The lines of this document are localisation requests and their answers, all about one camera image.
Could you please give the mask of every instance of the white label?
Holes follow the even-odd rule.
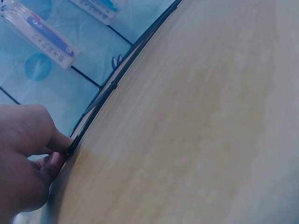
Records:
[[[66,55],[62,50],[56,47],[56,45],[54,45],[38,32],[32,32],[30,40],[64,69],[70,67],[70,65],[76,59],[76,56],[69,57]]]
[[[99,0],[71,0],[80,8],[87,11],[90,15],[100,20],[105,25],[109,25],[117,12],[111,10],[108,6]]]

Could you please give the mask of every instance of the blue patterned cloth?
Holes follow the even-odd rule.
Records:
[[[175,0],[129,0],[111,27],[134,44]],[[131,44],[70,0],[21,0],[76,45],[73,66],[103,85]],[[99,88],[63,70],[0,21],[0,86],[20,104],[42,104],[58,129],[70,134]],[[13,103],[0,92],[0,104]]]

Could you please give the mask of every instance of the plastic packaging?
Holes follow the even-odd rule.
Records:
[[[116,17],[125,0],[71,0],[76,5],[87,11],[89,14],[100,20],[105,25],[109,25]]]
[[[79,54],[77,47],[20,2],[4,1],[0,13],[15,30],[62,68],[70,67]]]

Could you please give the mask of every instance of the wooden surface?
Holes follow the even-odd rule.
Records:
[[[297,223],[298,9],[183,0],[68,160],[42,223]]]

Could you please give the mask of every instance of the hand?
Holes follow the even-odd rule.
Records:
[[[43,106],[0,105],[0,223],[46,203],[71,143]]]

